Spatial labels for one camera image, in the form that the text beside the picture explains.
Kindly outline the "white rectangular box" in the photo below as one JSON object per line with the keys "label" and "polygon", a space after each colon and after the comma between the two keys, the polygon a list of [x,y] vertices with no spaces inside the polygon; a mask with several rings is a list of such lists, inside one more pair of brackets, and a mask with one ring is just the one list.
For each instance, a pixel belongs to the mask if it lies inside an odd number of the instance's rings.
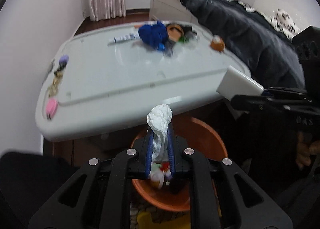
{"label": "white rectangular box", "polygon": [[216,91],[231,101],[236,95],[261,96],[264,87],[236,68],[229,66]]}

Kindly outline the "white tissue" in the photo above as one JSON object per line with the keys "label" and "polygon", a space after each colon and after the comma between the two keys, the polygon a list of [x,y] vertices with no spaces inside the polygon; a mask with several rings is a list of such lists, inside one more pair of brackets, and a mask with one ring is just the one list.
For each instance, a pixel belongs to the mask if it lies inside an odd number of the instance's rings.
{"label": "white tissue", "polygon": [[152,162],[163,163],[168,157],[168,127],[172,120],[172,110],[167,104],[154,107],[147,115],[147,124],[153,131]]}

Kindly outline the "white blue ointment tube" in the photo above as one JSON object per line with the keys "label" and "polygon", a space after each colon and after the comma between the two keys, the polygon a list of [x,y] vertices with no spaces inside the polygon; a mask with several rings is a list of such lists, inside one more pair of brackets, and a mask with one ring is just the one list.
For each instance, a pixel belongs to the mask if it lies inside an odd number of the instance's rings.
{"label": "white blue ointment tube", "polygon": [[136,39],[140,39],[139,34],[138,33],[130,33],[127,35],[123,35],[121,37],[114,37],[109,40],[108,44],[111,45],[111,44],[123,43],[125,41],[136,40]]}

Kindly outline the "blue knit sock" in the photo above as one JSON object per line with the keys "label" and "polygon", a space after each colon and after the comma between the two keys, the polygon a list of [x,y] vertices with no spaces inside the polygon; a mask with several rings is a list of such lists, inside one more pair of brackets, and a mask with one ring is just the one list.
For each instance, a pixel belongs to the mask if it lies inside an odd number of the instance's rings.
{"label": "blue knit sock", "polygon": [[143,25],[138,28],[139,37],[143,43],[157,51],[165,51],[168,32],[163,23],[157,21],[153,25]]}

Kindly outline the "orange trash bucket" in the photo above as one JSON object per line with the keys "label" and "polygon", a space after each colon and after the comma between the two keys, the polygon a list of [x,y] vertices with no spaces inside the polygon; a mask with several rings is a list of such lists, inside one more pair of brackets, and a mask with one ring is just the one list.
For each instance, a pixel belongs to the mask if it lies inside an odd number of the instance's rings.
{"label": "orange trash bucket", "polygon": [[[188,115],[176,115],[171,121],[175,135],[186,139],[189,147],[201,152],[207,158],[221,161],[228,153],[221,137],[205,122]],[[178,194],[164,189],[156,189],[150,180],[132,180],[133,187],[149,204],[169,212],[190,210],[189,186],[186,185]]]}

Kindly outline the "black white patterned pillow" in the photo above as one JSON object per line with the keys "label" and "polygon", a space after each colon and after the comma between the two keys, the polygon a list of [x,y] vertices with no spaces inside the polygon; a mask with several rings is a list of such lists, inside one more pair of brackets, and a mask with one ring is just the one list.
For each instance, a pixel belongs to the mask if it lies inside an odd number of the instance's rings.
{"label": "black white patterned pillow", "polygon": [[295,35],[299,34],[302,31],[294,23],[289,13],[282,9],[277,9],[274,12],[274,16],[270,16],[261,11],[257,11],[255,8],[251,7],[245,2],[237,1],[237,3],[242,5],[249,13],[254,12],[260,14],[276,31],[283,33],[289,40],[292,40]]}

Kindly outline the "dark fleece blanket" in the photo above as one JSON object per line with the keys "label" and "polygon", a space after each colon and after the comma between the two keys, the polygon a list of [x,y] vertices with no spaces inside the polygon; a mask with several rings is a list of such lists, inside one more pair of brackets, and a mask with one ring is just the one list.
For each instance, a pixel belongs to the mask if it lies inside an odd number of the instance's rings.
{"label": "dark fleece blanket", "polygon": [[178,0],[198,23],[220,36],[227,49],[265,88],[304,88],[303,70],[291,41],[258,12],[237,0]]}

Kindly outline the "green plastic container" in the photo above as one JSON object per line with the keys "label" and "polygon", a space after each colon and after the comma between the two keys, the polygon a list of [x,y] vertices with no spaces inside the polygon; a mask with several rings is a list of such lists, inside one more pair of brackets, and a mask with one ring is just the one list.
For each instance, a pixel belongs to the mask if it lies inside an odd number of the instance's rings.
{"label": "green plastic container", "polygon": [[179,43],[188,43],[189,42],[189,38],[187,36],[181,36],[178,40]]}

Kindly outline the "pink eraser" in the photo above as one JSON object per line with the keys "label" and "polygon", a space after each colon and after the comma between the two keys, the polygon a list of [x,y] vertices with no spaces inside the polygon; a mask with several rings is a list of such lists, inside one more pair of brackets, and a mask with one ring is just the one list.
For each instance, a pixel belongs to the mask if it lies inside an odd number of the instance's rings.
{"label": "pink eraser", "polygon": [[48,120],[51,120],[56,114],[58,108],[58,102],[54,98],[49,98],[46,104],[46,117]]}

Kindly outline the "beige hair clip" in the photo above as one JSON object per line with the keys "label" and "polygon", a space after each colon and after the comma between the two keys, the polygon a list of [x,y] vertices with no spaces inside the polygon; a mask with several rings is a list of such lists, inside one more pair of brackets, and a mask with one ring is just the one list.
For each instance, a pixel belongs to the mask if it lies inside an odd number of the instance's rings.
{"label": "beige hair clip", "polygon": [[48,87],[48,97],[52,98],[57,95],[59,91],[59,84],[63,78],[63,73],[61,71],[57,71],[54,73],[54,78],[52,84]]}

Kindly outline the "purple hair clip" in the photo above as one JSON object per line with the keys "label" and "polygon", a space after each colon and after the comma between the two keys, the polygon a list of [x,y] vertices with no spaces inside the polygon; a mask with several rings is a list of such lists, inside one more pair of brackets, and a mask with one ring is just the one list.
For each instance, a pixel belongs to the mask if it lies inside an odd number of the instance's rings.
{"label": "purple hair clip", "polygon": [[65,54],[59,59],[59,64],[67,64],[68,61],[69,61],[69,56]]}

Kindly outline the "white bed frame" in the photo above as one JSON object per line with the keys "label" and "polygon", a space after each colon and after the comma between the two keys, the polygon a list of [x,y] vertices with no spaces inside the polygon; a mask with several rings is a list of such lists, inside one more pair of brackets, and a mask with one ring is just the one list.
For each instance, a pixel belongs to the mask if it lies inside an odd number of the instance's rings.
{"label": "white bed frame", "polygon": [[199,24],[180,0],[150,0],[149,20],[172,20]]}

